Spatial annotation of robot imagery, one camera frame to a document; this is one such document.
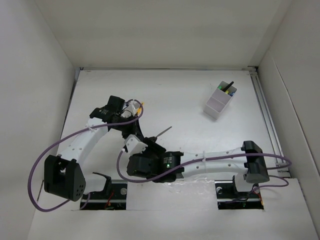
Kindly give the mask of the orange highlighter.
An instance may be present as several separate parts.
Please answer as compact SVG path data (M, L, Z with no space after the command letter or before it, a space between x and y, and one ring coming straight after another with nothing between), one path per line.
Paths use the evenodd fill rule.
M226 93L233 84L234 84L234 81L230 82L226 87L223 88L222 91Z

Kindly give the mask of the yellow utility knife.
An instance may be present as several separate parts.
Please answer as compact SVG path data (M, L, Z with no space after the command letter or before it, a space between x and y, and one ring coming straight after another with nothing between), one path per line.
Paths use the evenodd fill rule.
M144 102L141 102L141 103L136 102L136 103L134 103L134 107L135 107L137 112L140 112L142 110L141 106L143 106L143 105L144 105Z

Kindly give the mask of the black scissors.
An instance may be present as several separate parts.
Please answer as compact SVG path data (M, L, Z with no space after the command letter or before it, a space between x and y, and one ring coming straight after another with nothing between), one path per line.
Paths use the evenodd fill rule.
M165 130L161 131L160 133L158 133L156 136L152 136L150 137L150 140L153 142L156 142L158 137L160 137L161 135L165 134L167 131L169 131L172 128L172 126L166 128Z

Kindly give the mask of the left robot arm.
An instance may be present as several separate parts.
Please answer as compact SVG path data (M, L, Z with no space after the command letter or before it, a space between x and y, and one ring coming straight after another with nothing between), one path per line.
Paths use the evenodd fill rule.
M84 175L84 163L98 141L111 129L122 133L127 153L142 153L147 148L138 138L142 113L142 104L138 100L125 101L116 96L111 96L107 105L95 108L83 131L74 134L71 144L59 155L49 155L45 159L45 192L73 202L92 192L100 198L107 198L112 191L109 177L97 172Z

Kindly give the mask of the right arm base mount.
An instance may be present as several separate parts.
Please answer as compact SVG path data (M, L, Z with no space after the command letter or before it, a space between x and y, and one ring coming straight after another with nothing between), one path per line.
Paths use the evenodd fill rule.
M236 190L234 180L215 180L215 192L217 207L219 210L263 210L262 196L258 190L253 191L259 185L255 183L249 191Z

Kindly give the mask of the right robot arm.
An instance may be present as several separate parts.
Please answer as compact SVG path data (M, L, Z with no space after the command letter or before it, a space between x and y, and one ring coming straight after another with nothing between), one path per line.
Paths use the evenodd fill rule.
M131 134L124 142L129 154L127 174L148 182L172 183L197 175L232 173L231 191L243 197L254 185L270 180L262 149L253 141L222 152L166 151L150 138Z

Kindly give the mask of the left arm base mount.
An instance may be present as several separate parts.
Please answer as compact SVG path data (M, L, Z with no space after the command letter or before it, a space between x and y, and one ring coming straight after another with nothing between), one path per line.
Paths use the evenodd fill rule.
M128 183L121 179L93 172L86 178L80 210L122 211L127 207Z

